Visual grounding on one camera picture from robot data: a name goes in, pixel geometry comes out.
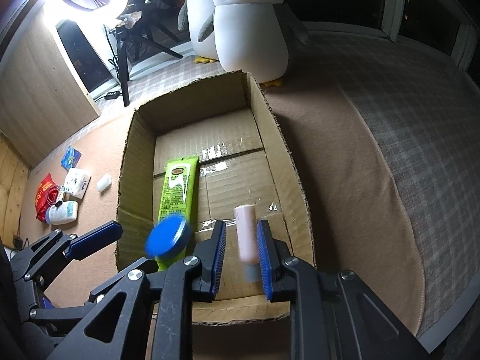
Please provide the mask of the white bottle blue cap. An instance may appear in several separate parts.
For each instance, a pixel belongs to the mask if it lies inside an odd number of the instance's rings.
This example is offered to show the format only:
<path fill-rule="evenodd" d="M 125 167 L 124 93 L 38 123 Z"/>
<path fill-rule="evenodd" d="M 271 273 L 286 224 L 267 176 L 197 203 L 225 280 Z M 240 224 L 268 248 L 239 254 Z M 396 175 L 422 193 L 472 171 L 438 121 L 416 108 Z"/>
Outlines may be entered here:
<path fill-rule="evenodd" d="M 46 223 L 49 225 L 63 225 L 75 222 L 78 216 L 79 204 L 76 201 L 63 202 L 61 205 L 52 205 L 46 211 Z"/>

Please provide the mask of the blue round lid jar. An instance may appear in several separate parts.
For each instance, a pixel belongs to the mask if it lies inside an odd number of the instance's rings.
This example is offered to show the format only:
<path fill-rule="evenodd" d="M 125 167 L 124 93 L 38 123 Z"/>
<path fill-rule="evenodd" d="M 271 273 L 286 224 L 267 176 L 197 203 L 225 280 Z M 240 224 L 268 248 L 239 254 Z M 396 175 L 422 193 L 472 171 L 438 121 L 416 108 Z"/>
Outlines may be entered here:
<path fill-rule="evenodd" d="M 191 225 L 183 214 L 170 214 L 161 219 L 145 241 L 145 253 L 152 258 L 176 258 L 189 244 Z"/>

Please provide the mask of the pink tube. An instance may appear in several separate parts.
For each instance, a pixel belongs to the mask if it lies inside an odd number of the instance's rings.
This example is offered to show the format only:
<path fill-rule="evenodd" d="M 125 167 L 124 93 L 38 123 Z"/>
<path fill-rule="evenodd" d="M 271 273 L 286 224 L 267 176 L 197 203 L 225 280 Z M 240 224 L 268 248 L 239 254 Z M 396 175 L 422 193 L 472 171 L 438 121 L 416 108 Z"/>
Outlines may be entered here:
<path fill-rule="evenodd" d="M 238 256 L 249 283 L 260 281 L 260 260 L 256 237 L 256 208 L 239 205 L 233 210 L 238 239 Z"/>

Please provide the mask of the red fabric bag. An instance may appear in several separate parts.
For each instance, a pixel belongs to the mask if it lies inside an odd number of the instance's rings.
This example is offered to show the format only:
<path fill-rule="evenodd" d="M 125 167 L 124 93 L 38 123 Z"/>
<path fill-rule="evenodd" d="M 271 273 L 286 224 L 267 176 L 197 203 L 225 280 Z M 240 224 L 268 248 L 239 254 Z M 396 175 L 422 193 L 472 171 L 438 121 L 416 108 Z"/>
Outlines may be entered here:
<path fill-rule="evenodd" d="M 47 210 L 55 205 L 59 191 L 60 186 L 53 181 L 51 174 L 48 173 L 39 184 L 34 199 L 36 218 L 39 221 L 43 223 L 47 222 Z"/>

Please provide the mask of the white tissue pack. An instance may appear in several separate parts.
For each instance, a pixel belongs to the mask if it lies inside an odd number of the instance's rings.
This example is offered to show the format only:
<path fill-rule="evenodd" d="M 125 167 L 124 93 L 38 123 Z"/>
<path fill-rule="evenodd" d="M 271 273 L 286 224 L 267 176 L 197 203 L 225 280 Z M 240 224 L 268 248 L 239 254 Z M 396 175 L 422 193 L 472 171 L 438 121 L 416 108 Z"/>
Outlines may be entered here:
<path fill-rule="evenodd" d="M 63 190 L 71 197 L 81 200 L 85 196 L 90 179 L 89 169 L 71 167 L 65 176 Z"/>

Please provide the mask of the green cream tube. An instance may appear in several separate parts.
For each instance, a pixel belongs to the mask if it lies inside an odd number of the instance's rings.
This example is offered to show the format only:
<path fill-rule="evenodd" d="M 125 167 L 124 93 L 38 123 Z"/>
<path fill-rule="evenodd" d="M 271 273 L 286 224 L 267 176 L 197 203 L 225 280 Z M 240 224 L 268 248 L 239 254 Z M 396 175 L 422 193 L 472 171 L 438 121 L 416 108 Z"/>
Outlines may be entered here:
<path fill-rule="evenodd" d="M 158 223 L 168 215 L 181 214 L 186 217 L 191 225 L 192 215 L 196 213 L 198 165 L 198 155 L 168 161 L 160 196 Z M 159 271 L 165 271 L 179 258 L 184 257 L 185 252 L 186 248 L 176 258 L 172 259 L 160 260 L 155 258 Z"/>

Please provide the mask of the small white jar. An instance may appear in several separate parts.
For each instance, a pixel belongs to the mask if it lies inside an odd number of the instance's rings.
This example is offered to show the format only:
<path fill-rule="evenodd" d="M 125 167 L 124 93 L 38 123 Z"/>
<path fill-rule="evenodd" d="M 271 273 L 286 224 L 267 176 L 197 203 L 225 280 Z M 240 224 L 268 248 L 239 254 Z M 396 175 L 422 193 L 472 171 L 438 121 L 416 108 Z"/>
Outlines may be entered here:
<path fill-rule="evenodd" d="M 97 182 L 96 188 L 99 193 L 104 193 L 112 185 L 112 176 L 108 173 L 103 175 Z"/>

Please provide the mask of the cardboard box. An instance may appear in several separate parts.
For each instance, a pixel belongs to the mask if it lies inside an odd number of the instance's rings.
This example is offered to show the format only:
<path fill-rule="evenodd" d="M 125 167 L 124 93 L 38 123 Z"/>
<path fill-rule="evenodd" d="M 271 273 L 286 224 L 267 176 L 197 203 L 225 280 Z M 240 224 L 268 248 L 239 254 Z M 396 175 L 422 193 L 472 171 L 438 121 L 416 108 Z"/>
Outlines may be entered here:
<path fill-rule="evenodd" d="M 275 238 L 312 263 L 309 208 L 278 122 L 255 79 L 243 72 L 197 80 L 134 111 L 118 183 L 116 216 L 124 233 L 116 248 L 117 267 L 143 256 L 159 215 L 166 164 L 185 156 L 199 158 L 193 238 L 205 240 L 218 219 L 227 228 L 219 293 L 213 303 L 194 306 L 194 322 L 227 325 L 287 317 L 286 303 L 267 301 L 259 283 L 247 282 L 233 210 L 253 205 Z"/>

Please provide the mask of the blue snack packet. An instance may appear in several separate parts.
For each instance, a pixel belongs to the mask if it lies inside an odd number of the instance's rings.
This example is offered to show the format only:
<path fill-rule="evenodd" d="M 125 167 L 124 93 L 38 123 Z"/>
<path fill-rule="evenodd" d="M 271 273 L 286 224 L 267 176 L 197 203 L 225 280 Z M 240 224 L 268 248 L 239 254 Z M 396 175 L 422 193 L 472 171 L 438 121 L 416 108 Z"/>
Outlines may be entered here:
<path fill-rule="evenodd" d="M 75 168 L 80 161 L 81 152 L 73 146 L 66 148 L 61 159 L 61 166 L 68 172 L 71 168 Z"/>

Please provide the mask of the pine wood nightstand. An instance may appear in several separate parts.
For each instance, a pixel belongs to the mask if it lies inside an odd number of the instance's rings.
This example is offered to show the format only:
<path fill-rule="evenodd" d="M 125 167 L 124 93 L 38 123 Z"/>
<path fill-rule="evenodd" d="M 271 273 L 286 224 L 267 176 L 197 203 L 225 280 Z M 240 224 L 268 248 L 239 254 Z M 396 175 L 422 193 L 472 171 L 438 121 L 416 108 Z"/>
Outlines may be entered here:
<path fill-rule="evenodd" d="M 19 235 L 20 213 L 29 167 L 4 135 L 1 135 L 0 164 L 1 241 L 6 247 L 16 249 L 14 240 Z"/>

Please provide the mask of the light wooden headboard panel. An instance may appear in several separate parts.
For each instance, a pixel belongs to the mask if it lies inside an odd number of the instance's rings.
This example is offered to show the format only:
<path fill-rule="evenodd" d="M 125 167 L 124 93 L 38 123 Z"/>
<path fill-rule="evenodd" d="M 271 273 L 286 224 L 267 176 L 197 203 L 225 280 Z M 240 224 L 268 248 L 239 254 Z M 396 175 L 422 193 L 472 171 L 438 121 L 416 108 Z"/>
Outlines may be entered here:
<path fill-rule="evenodd" d="M 30 166 L 101 115 L 47 10 L 40 8 L 1 61 L 1 132 Z"/>

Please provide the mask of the plaid bedsheet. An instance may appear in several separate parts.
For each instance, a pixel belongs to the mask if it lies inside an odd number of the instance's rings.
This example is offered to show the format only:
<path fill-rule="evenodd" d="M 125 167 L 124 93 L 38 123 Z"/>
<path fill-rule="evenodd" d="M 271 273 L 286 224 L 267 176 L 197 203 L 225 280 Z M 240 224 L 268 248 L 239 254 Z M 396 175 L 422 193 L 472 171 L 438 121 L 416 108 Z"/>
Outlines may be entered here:
<path fill-rule="evenodd" d="M 134 98 L 140 107 L 223 74 L 185 58 L 137 82 Z M 415 335 L 424 339 L 479 276 L 479 99 L 450 63 L 348 35 L 320 36 L 296 55 L 288 85 L 340 90 L 372 133 L 419 252 L 425 300 Z"/>

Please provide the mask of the black tripod stand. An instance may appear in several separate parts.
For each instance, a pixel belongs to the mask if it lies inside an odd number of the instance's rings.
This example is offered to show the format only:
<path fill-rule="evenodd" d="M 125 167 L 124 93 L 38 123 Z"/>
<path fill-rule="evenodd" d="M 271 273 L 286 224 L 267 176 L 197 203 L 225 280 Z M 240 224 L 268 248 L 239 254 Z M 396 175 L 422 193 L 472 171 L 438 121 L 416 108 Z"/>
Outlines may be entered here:
<path fill-rule="evenodd" d="M 128 70 L 128 47 L 134 48 L 134 62 L 140 59 L 140 49 L 145 47 L 164 53 L 174 59 L 182 59 L 183 56 L 173 49 L 170 49 L 154 40 L 152 28 L 157 28 L 161 33 L 173 40 L 176 44 L 180 38 L 170 31 L 162 22 L 160 9 L 147 8 L 146 5 L 140 11 L 122 15 L 122 24 L 116 26 L 113 34 L 116 40 L 116 63 L 117 78 L 120 81 L 120 92 L 123 104 L 127 107 L 130 104 L 128 82 L 130 80 Z"/>

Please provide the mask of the white penguin plush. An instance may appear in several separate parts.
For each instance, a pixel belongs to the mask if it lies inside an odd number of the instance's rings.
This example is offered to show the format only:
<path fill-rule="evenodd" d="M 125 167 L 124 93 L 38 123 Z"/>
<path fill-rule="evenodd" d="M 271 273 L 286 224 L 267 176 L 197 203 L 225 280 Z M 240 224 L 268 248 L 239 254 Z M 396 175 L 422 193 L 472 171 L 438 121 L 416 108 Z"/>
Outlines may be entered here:
<path fill-rule="evenodd" d="M 214 35 L 211 33 L 199 42 L 200 30 L 205 21 L 214 12 L 213 0 L 185 0 L 178 14 L 178 29 L 189 30 L 196 63 L 213 63 L 218 60 Z"/>
<path fill-rule="evenodd" d="M 226 72 L 243 71 L 267 87 L 280 87 L 289 64 L 283 30 L 302 43 L 308 30 L 285 0 L 212 0 L 214 10 L 197 39 L 215 38 L 220 65 Z"/>

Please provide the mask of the rear white penguin plush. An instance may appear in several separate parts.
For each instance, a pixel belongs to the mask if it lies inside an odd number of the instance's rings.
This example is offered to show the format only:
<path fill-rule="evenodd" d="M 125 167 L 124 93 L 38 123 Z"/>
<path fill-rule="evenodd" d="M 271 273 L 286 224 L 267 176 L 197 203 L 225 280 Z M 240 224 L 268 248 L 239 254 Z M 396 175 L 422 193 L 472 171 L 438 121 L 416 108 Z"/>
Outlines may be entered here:
<path fill-rule="evenodd" d="M 213 0 L 185 0 L 178 14 L 178 29 L 189 30 L 196 63 L 213 63 L 218 60 L 214 35 L 211 33 L 199 42 L 200 30 L 205 21 L 214 12 Z"/>

